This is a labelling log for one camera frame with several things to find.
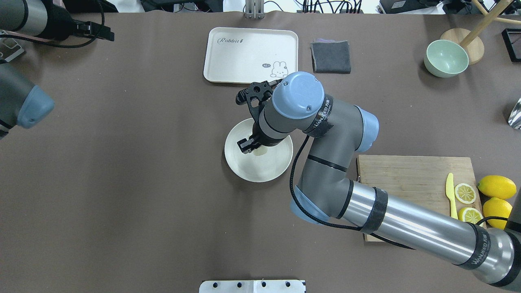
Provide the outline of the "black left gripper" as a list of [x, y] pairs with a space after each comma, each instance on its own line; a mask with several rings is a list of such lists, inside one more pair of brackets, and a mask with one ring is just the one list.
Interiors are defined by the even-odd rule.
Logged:
[[102, 29], [96, 22], [80, 22], [71, 17], [67, 9], [54, 4], [47, 5], [47, 38], [63, 41], [69, 36], [79, 33], [88, 39], [105, 39], [115, 41], [115, 34], [110, 29]]

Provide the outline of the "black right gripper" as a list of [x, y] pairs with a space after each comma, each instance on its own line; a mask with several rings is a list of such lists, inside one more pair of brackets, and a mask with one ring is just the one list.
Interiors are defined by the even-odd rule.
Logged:
[[260, 126], [254, 122], [252, 127], [252, 138], [251, 139], [241, 139], [237, 141], [237, 145], [240, 148], [240, 152], [243, 154], [248, 154], [253, 152], [256, 149], [259, 149], [261, 146], [273, 147], [278, 145], [283, 141], [282, 139], [271, 138], [266, 135], [260, 128]]

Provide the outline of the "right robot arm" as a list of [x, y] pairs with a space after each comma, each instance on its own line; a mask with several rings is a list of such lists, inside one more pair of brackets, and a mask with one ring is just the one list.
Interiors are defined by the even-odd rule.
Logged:
[[520, 216], [506, 227], [484, 228], [348, 178], [355, 153], [367, 151], [379, 120], [326, 93], [308, 72], [253, 82], [236, 95], [253, 119], [252, 134], [237, 142], [248, 154], [279, 145], [294, 131], [305, 139], [291, 166], [292, 210], [311, 223], [362, 232], [391, 245], [426, 252], [482, 282], [520, 291]]

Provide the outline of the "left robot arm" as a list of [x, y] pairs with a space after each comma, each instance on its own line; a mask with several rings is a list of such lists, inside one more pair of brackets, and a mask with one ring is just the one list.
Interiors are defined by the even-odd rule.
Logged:
[[95, 39], [114, 41], [115, 35], [104, 23], [73, 19], [52, 0], [2, 0], [0, 8], [0, 133], [5, 137], [14, 126], [32, 128], [55, 106], [52, 98], [10, 64], [24, 52], [21, 40], [65, 48], [59, 42], [74, 35], [87, 39], [73, 45], [81, 48]]

